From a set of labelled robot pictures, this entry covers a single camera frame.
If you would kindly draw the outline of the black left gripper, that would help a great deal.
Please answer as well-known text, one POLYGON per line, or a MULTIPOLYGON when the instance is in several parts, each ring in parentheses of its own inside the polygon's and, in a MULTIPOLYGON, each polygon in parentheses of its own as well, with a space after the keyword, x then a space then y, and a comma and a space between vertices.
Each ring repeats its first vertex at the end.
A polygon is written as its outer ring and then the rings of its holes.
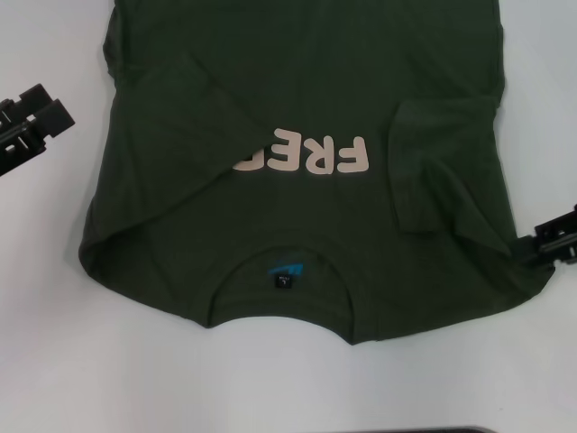
POLYGON ((47 137, 55 138, 75 124, 64 105, 58 99, 53 101, 42 84, 19 98, 1 102, 0 176, 44 153, 47 137))

